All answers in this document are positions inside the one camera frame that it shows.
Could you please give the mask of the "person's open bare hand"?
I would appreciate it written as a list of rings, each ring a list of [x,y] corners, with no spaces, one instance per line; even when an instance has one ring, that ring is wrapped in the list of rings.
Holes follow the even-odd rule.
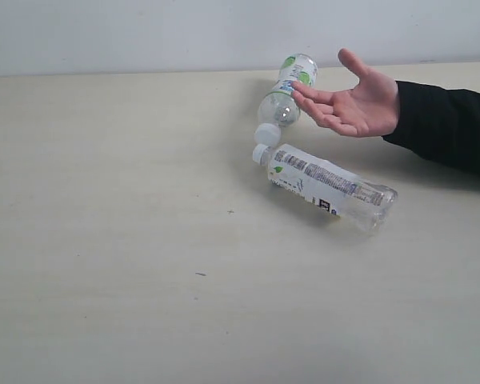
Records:
[[[347,90],[316,90],[294,82],[292,96],[315,123],[341,136],[368,138],[392,134],[400,115],[398,84],[368,66],[354,52],[342,48],[338,60],[358,84]]]

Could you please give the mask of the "black sleeved forearm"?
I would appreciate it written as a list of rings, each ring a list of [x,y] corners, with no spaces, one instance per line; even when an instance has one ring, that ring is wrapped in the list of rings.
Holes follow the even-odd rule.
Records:
[[[425,160],[480,176],[480,93],[397,84],[398,124],[383,139]]]

